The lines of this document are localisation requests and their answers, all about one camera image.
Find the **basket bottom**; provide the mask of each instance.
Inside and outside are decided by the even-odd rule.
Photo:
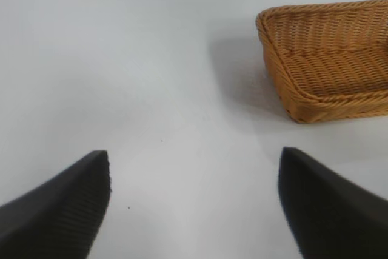
[[[388,50],[384,48],[318,52],[285,59],[297,85],[318,97],[388,90]]]

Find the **tabletop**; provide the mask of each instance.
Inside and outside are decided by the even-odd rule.
[[[337,1],[0,0],[0,203],[106,149],[91,259],[300,259],[282,147],[388,198],[388,118],[288,119],[255,17]]]

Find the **woven basket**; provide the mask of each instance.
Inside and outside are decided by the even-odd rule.
[[[295,121],[388,114],[388,0],[275,7],[256,25]]]

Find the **textured grip surface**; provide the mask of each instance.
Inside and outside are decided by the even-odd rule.
[[[107,153],[92,152],[0,208],[0,258],[86,258],[109,198]]]

